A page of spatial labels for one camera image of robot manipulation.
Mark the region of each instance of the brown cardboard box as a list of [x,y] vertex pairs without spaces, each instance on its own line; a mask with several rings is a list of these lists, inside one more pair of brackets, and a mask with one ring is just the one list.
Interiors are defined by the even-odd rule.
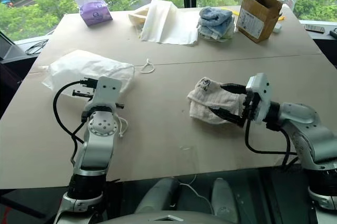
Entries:
[[237,26],[239,31],[258,43],[269,38],[282,3],[277,0],[242,0]]

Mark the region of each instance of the white cloth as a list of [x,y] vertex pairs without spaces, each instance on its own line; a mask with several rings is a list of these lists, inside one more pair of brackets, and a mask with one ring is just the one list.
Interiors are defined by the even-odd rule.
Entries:
[[228,123],[209,110],[209,106],[227,109],[232,114],[238,115],[241,110],[239,94],[233,94],[223,90],[222,84],[203,77],[193,91],[188,94],[191,101],[190,116],[210,124]]
[[[48,76],[42,84],[54,91],[58,91],[64,85],[81,80],[84,77],[98,79],[101,76],[106,76],[119,79],[122,82],[120,91],[122,94],[134,77],[135,67],[128,63],[121,63],[78,49],[51,63],[47,71]],[[76,90],[82,93],[90,91],[82,85],[77,85]],[[67,88],[63,91],[63,94],[72,96],[72,91],[72,88]]]
[[184,11],[172,2],[152,0],[141,40],[163,44],[194,44],[198,39],[198,19],[199,11]]

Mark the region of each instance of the white towel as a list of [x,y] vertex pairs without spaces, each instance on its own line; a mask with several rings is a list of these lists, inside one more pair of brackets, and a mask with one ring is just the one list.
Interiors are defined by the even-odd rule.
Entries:
[[191,91],[187,98],[191,101],[190,116],[210,124],[228,123],[209,110],[209,106],[218,106],[227,109],[232,114],[241,112],[241,99],[239,94],[223,90],[222,84],[203,77]]

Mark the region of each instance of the stack of cloths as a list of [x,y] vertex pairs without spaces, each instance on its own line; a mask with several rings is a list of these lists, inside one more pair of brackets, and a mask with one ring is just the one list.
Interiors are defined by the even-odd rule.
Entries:
[[203,39],[224,42],[232,38],[235,26],[232,11],[205,7],[199,15],[197,28]]
[[222,124],[228,121],[215,115],[209,107],[221,107],[230,113],[239,115],[242,112],[242,98],[221,88],[221,83],[203,77],[196,83],[187,98],[191,101],[190,116],[209,124]]

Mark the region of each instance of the beige tabletop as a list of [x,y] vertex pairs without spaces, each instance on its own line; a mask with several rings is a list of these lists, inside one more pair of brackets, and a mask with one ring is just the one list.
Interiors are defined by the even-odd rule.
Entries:
[[[65,16],[0,121],[0,188],[68,184],[73,143],[54,118],[54,94],[41,84],[46,72],[36,69],[74,49],[135,65],[150,58],[156,67],[152,74],[136,73],[132,87],[120,100],[125,103],[120,115],[130,127],[124,138],[115,139],[108,180],[280,164],[282,156],[250,152],[244,145],[243,129],[208,125],[189,117],[186,96],[204,76],[246,84],[250,76],[265,72],[274,101],[310,105],[327,127],[337,131],[337,71],[291,11],[283,13],[282,32],[262,44],[236,33],[227,44],[200,40],[195,46],[141,42],[127,21],[127,12],[112,13],[112,22],[94,28],[86,27],[77,14]],[[61,96],[58,104],[64,124],[75,129],[85,101]],[[282,135],[264,125],[252,125],[251,144],[258,149],[285,150]]]

